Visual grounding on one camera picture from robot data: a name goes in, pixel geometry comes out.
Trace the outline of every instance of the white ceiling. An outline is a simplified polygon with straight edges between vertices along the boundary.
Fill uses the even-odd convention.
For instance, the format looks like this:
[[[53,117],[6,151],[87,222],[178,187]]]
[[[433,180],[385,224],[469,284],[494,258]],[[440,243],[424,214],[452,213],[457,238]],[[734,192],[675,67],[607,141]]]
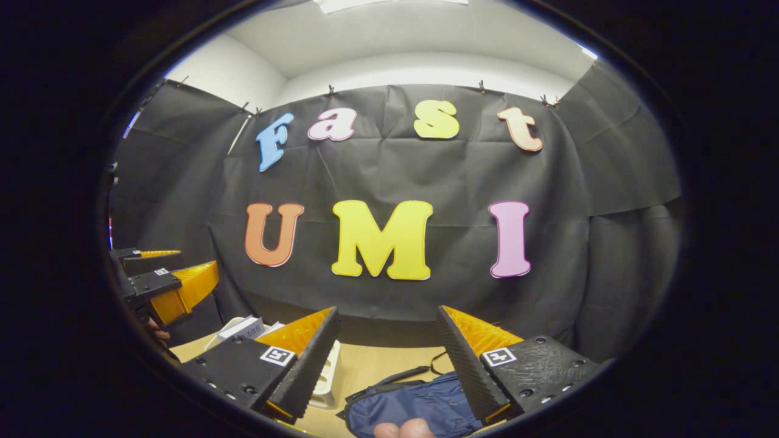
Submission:
[[[574,82],[592,65],[576,43],[496,0],[382,2],[329,15],[305,2],[261,12],[227,33],[288,79],[356,58],[409,51],[507,59]]]

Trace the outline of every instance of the peach letter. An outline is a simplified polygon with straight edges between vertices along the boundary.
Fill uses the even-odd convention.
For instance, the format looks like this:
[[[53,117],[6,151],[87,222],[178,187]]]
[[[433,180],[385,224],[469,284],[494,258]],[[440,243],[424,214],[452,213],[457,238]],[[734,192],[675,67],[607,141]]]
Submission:
[[[522,110],[519,108],[506,108],[498,113],[498,118],[506,121],[511,139],[518,147],[535,152],[544,146],[541,139],[531,136],[530,130],[527,128],[528,125],[535,125],[535,120],[529,115],[522,114]]]
[[[303,206],[296,203],[285,203],[279,206],[281,231],[279,231],[279,244],[273,251],[269,251],[263,245],[265,219],[271,211],[273,207],[266,203],[254,203],[246,207],[249,221],[246,224],[245,246],[246,254],[254,263],[277,267],[290,259],[294,244],[294,229],[298,223],[298,216],[303,214]]]

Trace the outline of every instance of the yellow letter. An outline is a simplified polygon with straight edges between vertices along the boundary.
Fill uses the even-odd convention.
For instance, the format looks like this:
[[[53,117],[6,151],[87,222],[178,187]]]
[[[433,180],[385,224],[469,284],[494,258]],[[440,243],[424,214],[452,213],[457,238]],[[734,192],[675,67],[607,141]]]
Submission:
[[[338,261],[333,274],[359,277],[362,266],[357,263],[360,250],[368,272],[381,274],[384,264],[395,250],[387,275],[395,280],[427,280],[430,268],[425,266],[425,225],[433,214],[433,206],[423,201],[403,201],[387,221],[383,231],[362,201],[341,201],[333,206],[340,219]]]
[[[430,139],[450,139],[460,131],[460,123],[452,117],[457,108],[447,101],[422,101],[417,104],[414,114],[414,129],[420,137]]]

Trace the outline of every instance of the table surface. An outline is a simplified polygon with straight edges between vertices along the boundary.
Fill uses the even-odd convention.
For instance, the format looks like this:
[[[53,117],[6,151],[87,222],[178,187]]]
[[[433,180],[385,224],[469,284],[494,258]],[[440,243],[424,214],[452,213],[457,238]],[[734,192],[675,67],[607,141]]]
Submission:
[[[214,334],[196,339],[187,344],[171,348],[182,362],[187,362],[203,353],[206,344]],[[383,348],[364,345],[343,344],[340,346],[337,371],[340,375],[333,382],[333,395],[338,400],[334,408],[317,408],[309,405],[305,416],[295,422],[294,427],[321,438],[344,438],[352,436],[346,422],[335,416],[346,406],[345,397],[391,376],[421,365],[429,365],[430,360],[443,353],[444,347],[428,348]],[[448,355],[435,360],[435,369],[441,373],[453,371]],[[404,380],[432,380],[436,374],[427,371]],[[483,428],[489,429],[500,422]]]

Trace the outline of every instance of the blue bag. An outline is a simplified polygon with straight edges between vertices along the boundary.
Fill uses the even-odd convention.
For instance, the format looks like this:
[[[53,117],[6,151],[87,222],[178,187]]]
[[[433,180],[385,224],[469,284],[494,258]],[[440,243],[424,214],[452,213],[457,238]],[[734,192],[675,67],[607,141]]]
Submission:
[[[479,430],[481,422],[474,417],[454,371],[430,382],[392,383],[429,369],[437,373],[432,366],[420,366],[352,394],[346,397],[346,408],[336,415],[360,438],[374,438],[373,428],[379,423],[391,422],[400,427],[407,420],[418,418],[428,422],[436,438],[456,438]]]

